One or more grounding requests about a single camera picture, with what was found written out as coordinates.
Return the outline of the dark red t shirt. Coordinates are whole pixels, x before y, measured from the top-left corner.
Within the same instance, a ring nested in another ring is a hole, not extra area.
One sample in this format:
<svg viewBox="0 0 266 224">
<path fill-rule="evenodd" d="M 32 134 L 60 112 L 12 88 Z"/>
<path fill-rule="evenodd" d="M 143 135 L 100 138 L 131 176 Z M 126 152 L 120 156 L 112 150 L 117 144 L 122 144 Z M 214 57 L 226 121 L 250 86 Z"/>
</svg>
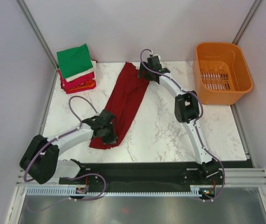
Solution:
<svg viewBox="0 0 266 224">
<path fill-rule="evenodd" d="M 138 70 L 132 63 L 126 62 L 122 68 L 115 87 L 105 109 L 116 116 L 114 126 L 117 136 L 116 144 L 104 144 L 100 138 L 92 139 L 89 147 L 110 149 L 119 146 L 127 134 L 149 85 L 148 80 L 137 77 Z"/>
</svg>

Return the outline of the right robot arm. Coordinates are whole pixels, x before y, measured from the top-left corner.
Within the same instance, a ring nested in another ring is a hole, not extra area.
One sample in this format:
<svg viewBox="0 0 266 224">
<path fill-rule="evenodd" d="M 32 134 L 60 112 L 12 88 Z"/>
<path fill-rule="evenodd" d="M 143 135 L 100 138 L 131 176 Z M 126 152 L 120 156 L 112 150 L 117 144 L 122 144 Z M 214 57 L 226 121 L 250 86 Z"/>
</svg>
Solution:
<svg viewBox="0 0 266 224">
<path fill-rule="evenodd" d="M 203 116 L 203 105 L 195 91 L 184 89 L 175 80 L 170 70 L 162 67 L 159 55 L 154 54 L 150 49 L 144 49 L 140 53 L 141 58 L 145 51 L 149 52 L 149 57 L 147 62 L 140 59 L 138 77 L 158 83 L 174 97 L 174 115 L 190 138 L 198 164 L 197 178 L 201 183 L 209 183 L 215 175 L 219 174 L 221 161 L 210 152 L 201 132 L 199 120 Z"/>
</svg>

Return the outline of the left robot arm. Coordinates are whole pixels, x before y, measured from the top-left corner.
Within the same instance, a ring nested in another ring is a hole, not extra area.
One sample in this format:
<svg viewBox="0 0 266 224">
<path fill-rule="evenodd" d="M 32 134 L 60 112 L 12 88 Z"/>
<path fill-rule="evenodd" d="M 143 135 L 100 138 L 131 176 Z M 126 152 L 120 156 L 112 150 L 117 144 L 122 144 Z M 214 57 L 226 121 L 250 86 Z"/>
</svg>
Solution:
<svg viewBox="0 0 266 224">
<path fill-rule="evenodd" d="M 77 126 L 57 136 L 34 136 L 20 161 L 20 168 L 25 171 L 23 181 L 45 184 L 50 179 L 58 177 L 82 183 L 86 178 L 86 172 L 81 169 L 81 163 L 74 159 L 59 160 L 59 156 L 92 139 L 101 139 L 104 144 L 115 144 L 116 121 L 114 114 L 103 110 L 99 115 L 80 119 Z"/>
</svg>

